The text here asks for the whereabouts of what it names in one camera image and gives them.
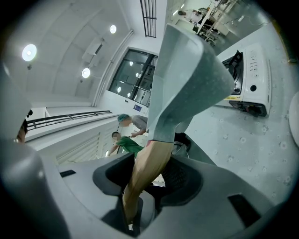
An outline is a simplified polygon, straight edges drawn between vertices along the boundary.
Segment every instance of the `black railing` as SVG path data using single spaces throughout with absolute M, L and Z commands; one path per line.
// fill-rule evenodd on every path
M 145 37 L 156 38 L 156 0 L 140 0 Z
M 28 130 L 33 130 L 53 124 L 58 124 L 70 120 L 77 120 L 82 119 L 86 117 L 92 117 L 92 116 L 99 116 L 103 114 L 110 114 L 112 113 L 110 110 L 104 110 L 104 111 L 92 111 L 92 112 L 84 112 L 84 113 L 76 113 L 76 114 L 64 114 L 64 115 L 57 115 L 57 116 L 51 116 L 46 118 L 40 118 L 40 119 L 33 119 L 27 121 L 28 124 Z

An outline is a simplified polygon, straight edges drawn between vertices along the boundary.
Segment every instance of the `gray shirt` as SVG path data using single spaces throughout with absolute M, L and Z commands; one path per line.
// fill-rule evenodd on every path
M 133 115 L 132 123 L 140 130 L 142 130 L 142 129 L 146 130 L 146 125 L 148 124 L 148 118 L 141 116 L 141 115 Z

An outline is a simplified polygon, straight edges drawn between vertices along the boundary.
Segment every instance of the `stove burner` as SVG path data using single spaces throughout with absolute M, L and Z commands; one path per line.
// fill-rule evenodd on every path
M 243 84 L 243 53 L 237 51 L 233 57 L 223 61 L 222 63 L 235 80 L 235 88 L 232 95 L 240 95 Z

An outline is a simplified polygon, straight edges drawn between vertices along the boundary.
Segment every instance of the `teal cap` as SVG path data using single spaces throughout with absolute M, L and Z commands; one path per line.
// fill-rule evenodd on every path
M 127 117 L 130 117 L 128 114 L 121 114 L 119 117 L 117 117 L 118 122 L 124 121 Z

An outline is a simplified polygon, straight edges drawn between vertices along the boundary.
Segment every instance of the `pipe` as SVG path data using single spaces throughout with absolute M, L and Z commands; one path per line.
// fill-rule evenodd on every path
M 106 74 L 109 71 L 111 65 L 114 63 L 114 58 L 115 56 L 118 54 L 120 48 L 124 45 L 124 43 L 131 37 L 131 35 L 134 33 L 133 30 L 130 30 L 129 33 L 125 36 L 125 38 L 122 40 L 122 42 L 120 43 L 120 45 L 118 46 L 118 48 L 116 49 L 116 51 L 114 52 L 114 54 L 112 55 L 107 67 L 104 70 L 104 73 L 102 74 L 101 80 L 99 82 L 97 91 L 95 93 L 95 96 L 93 98 L 93 103 L 92 103 L 92 107 L 96 107 L 97 106 L 97 101 L 100 98 L 100 94 L 102 92 L 101 86 L 103 85 L 102 83 L 105 82 L 105 78 L 106 78 Z

